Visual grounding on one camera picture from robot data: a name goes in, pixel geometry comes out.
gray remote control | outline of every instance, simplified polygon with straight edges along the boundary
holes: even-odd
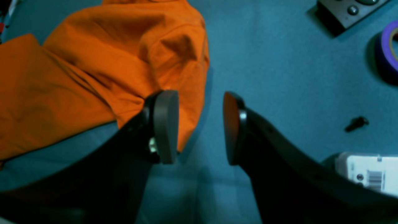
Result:
[[[318,14],[327,16],[326,23],[337,20],[342,31],[350,28],[390,0],[318,0]]]

orange t-shirt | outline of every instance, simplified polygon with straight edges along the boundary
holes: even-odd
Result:
[[[186,0],[104,0],[64,20],[40,46],[0,45],[0,161],[98,125],[122,127],[160,89],[179,91],[178,149],[204,104],[205,23]]]

teal floor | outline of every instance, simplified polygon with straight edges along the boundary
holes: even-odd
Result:
[[[319,162],[342,151],[398,154],[398,88],[380,79],[373,56],[375,36],[398,20],[397,0],[338,37],[314,16],[315,0],[190,2],[203,14],[209,35],[206,105],[177,164],[152,169],[137,223],[261,223],[248,176],[226,160],[227,90]],[[42,43],[63,18],[99,3],[26,0],[5,40],[33,33]],[[345,133],[358,116],[370,125]],[[0,190],[68,166],[116,131],[116,124],[107,124],[15,159],[0,172]]]

